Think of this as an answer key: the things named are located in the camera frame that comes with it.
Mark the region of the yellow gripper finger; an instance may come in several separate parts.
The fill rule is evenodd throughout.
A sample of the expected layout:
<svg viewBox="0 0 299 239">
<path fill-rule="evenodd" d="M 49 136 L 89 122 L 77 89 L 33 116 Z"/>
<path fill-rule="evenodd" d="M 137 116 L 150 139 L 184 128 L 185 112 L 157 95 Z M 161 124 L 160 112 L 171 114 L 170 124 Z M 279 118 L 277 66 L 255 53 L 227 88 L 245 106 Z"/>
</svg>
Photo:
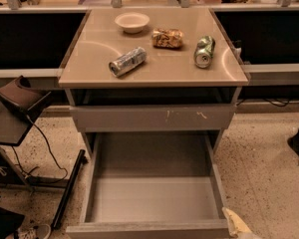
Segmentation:
<svg viewBox="0 0 299 239">
<path fill-rule="evenodd" d="M 231 237 L 234 239 L 260 239 L 234 211 L 223 207 L 222 212 L 227 220 Z"/>
</svg>

